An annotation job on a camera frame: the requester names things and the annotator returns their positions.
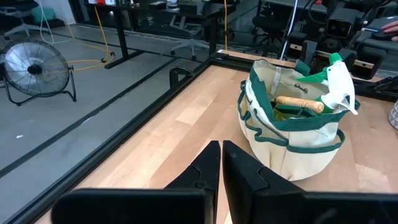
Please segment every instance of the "white cable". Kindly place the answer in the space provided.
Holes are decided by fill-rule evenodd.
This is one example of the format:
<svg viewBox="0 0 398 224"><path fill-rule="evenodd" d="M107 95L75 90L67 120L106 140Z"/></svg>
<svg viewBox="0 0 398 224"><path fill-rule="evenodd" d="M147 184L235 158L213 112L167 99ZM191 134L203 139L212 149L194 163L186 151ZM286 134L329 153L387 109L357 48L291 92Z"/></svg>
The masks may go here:
<svg viewBox="0 0 398 224"><path fill-rule="evenodd" d="M42 5L42 0L39 0L39 6L40 6L40 8L41 8L41 10L42 10L42 20L41 20L41 22L40 22L40 36L42 37L42 40L43 40L44 42L50 44L51 46L53 46L54 44L60 44L60 43L65 43L65 42L71 41L72 38L69 39L69 40L64 40L64 41L60 41L60 42L54 42L54 36L52 35L49 22L48 22L48 20L47 20L45 14L44 14L43 5ZM50 32L51 40L52 40L51 42L46 41L46 40L44 39L44 37L43 37L43 20L45 20L45 23L47 24L47 27L49 28L49 32Z"/></svg>
<svg viewBox="0 0 398 224"><path fill-rule="evenodd" d="M292 21L290 22L290 27L289 27L289 31L287 33L286 38L289 37L290 32L292 31L293 28L293 23L294 23L294 18L296 16L296 12L297 12L297 4L299 3L299 0L295 0L295 4L294 4L294 9L293 9L293 16L292 16ZM279 60L283 60L284 58L284 54L285 54L285 50L286 50L286 45L287 45L287 40L285 41L285 45L284 48L282 50L282 54L280 55L280 59Z"/></svg>

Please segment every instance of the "wall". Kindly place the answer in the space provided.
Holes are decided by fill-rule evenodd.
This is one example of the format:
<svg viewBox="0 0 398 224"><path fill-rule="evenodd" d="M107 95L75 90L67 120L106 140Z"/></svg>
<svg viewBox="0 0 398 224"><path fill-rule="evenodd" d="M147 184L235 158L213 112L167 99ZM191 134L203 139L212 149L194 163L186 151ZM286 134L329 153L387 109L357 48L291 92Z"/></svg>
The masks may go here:
<svg viewBox="0 0 398 224"><path fill-rule="evenodd" d="M66 24L76 23L68 0L41 0L41 3L43 7L50 7L54 9L57 18L63 20L64 23Z"/></svg>

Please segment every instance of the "wooden handle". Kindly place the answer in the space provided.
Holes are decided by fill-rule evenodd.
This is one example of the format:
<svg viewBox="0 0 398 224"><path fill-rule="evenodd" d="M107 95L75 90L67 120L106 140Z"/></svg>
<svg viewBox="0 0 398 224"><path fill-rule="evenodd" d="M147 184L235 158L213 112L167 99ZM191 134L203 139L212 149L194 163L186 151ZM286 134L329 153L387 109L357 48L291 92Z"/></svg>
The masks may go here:
<svg viewBox="0 0 398 224"><path fill-rule="evenodd" d="M303 100L287 96L278 96L275 99L275 102L283 105L308 108L316 113L322 113L323 109L325 108L322 102L313 101L313 100Z"/></svg>

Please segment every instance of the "wooden table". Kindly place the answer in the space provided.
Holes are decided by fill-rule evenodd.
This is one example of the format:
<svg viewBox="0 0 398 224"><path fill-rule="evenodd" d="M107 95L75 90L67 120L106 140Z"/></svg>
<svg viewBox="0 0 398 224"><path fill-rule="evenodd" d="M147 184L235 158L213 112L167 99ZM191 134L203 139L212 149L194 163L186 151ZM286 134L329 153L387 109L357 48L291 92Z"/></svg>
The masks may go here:
<svg viewBox="0 0 398 224"><path fill-rule="evenodd" d="M227 52L237 57L260 57ZM294 66L292 62L269 59ZM211 141L230 139L252 154L238 122L240 81L248 73L211 66L78 188L158 188L176 178ZM392 103L358 97L359 115L340 123L346 141L321 173L294 182L305 190L398 192L398 131L388 122ZM231 223L220 176L217 223ZM38 223L50 223L49 214Z"/></svg>

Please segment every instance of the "yellow cable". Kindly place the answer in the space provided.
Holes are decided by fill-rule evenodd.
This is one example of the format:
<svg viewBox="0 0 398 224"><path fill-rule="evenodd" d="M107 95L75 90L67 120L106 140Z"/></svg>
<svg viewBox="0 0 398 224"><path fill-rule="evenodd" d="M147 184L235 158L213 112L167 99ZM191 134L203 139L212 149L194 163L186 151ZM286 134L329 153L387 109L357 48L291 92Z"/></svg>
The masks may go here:
<svg viewBox="0 0 398 224"><path fill-rule="evenodd" d="M104 32L104 29L103 29L103 26L102 26L102 23L101 23L100 16L98 15L97 8L94 7L94 10L95 10L95 14L96 14L96 16L97 16L97 20L98 20L99 27L101 28L101 32L102 32L102 35L103 35L103 39L104 39L104 41L105 41L106 49L103 49L103 48L97 47L97 46L93 46L93 45L89 45L89 44L84 44L83 42L79 42L79 43L80 43L81 45L84 45L84 46L87 46L87 47L91 47L91 48L94 48L94 49L99 49L99 50L105 51L105 52L106 52L106 56L105 56L105 59L104 59L104 60L106 61L106 60L108 59L108 53L110 53L109 47L108 47L108 42L107 42L106 37L105 37L105 32ZM69 24L68 24L68 28L69 28L69 31L70 31L70 33L71 33L71 35L72 35L72 38L73 38L73 39L76 39L76 38L75 38L75 35L74 35L72 29L70 28L70 25L69 25ZM96 67L104 66L104 65L109 64L109 63L112 62L113 60L114 60L114 55L112 55L112 59L111 59L110 61L106 62L106 63L103 63L102 60L74 60L74 61L69 61L69 62L67 62L67 63L101 62L101 64L98 64L98 65L93 65L93 66L89 66L89 67L85 67L85 68L78 68L78 69L75 69L74 71L77 72L77 71L88 70L88 69L91 69L91 68L96 68Z"/></svg>
<svg viewBox="0 0 398 224"><path fill-rule="evenodd" d="M226 10L226 0L224 0L224 9L225 9L225 16L224 16L224 36L225 36L225 50L228 49L228 33L227 33L227 10Z"/></svg>

